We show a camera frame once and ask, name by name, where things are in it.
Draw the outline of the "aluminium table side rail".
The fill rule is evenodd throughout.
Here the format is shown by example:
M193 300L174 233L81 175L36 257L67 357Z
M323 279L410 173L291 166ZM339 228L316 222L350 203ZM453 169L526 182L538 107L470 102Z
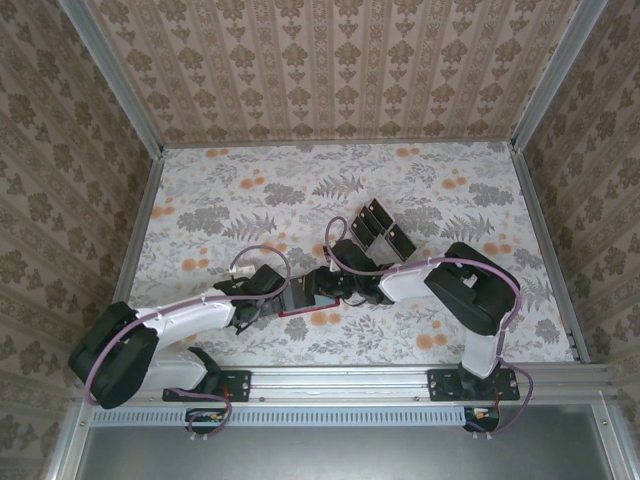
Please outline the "aluminium table side rail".
M529 212L549 283L556 299L559 315L565 327L565 335L571 344L574 359L581 363L590 363L591 358L586 342L580 329L525 157L521 151L516 150L511 144L509 144L509 147L514 171Z
M131 295L139 258L144 245L144 238L152 215L154 202L159 189L164 159L155 158L151 163L149 176L144 188L136 220L120 270L112 301L128 301Z

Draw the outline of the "aluminium mounting rail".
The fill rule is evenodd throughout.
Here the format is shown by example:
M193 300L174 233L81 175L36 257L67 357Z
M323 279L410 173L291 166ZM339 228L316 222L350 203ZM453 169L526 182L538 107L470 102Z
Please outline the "aluminium mounting rail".
M471 405L495 401L433 402L429 397L427 372L431 369L456 367L453 365L231 368L214 366L211 373L221 370L251 371L251 390L247 402L253 403L426 401ZM502 402L517 403L530 398L545 405L582 404L600 400L613 401L616 398L609 373L603 365L542 363L500 368L512 369L515 372L520 391L519 400L500 400ZM142 392L128 402L141 399L143 396L159 398L165 402L196 402L205 400L209 395L193 394L190 390L173 388Z

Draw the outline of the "aluminium frame post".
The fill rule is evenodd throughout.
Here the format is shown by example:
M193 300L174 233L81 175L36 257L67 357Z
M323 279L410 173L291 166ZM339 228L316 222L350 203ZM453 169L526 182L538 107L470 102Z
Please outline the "aluminium frame post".
M511 135L511 143L516 151L523 151L531 140L607 2L608 0L580 0Z
M140 96L128 80L115 50L99 26L87 0L59 0L90 56L101 71L117 102L153 160L162 155L163 141Z

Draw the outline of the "grey metal panel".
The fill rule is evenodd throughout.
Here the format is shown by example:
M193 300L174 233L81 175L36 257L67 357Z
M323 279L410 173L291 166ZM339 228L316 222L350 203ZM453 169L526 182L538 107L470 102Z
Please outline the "grey metal panel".
M507 432L460 427L91 431L76 480L612 480L583 407L531 407Z

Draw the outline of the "black VIP credit card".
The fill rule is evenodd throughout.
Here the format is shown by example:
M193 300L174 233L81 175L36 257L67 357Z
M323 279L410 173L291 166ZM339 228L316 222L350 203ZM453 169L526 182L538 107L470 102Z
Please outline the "black VIP credit card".
M293 278L281 293L282 312L294 312L310 308L316 304L315 296L307 286L306 277Z

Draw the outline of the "red leather card holder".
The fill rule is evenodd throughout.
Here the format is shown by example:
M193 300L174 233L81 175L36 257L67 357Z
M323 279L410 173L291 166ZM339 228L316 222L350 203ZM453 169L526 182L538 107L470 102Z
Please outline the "red leather card holder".
M307 280L307 279L306 279L306 282L307 282L307 286L310 288L310 290L313 293L312 282L310 280ZM340 301L334 301L330 297L327 297L327 298L317 298L317 297L315 297L316 304L314 306L310 307L310 308L303 309L303 310L298 310L298 311L294 311L294 312L282 312L280 296L279 296L280 311L278 312L278 316L279 317L288 317L288 316L294 316L294 315L301 315L303 313L315 312L315 311L319 311L319 310L323 310L323 309L337 307L337 306L340 305Z

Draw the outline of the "black card rack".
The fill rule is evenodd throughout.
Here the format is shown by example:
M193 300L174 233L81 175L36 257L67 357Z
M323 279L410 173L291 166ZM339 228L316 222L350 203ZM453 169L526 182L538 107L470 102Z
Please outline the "black card rack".
M378 263L406 262L417 250L395 218L377 200L363 206L350 222L349 232L363 251Z

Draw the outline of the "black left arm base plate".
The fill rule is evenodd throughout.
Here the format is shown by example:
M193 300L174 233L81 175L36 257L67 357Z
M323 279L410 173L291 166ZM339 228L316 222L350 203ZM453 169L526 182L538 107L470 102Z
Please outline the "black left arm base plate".
M200 383L190 390L193 394L224 397L231 402L247 402L251 390L252 372L249 370L221 370L207 373Z

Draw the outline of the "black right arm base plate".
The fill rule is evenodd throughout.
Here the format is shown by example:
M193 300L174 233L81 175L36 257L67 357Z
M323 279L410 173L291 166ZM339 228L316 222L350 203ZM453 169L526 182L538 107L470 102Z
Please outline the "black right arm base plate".
M481 379L459 365L450 369L431 369L427 372L427 380L433 402L520 399L512 369L496 368L487 378Z

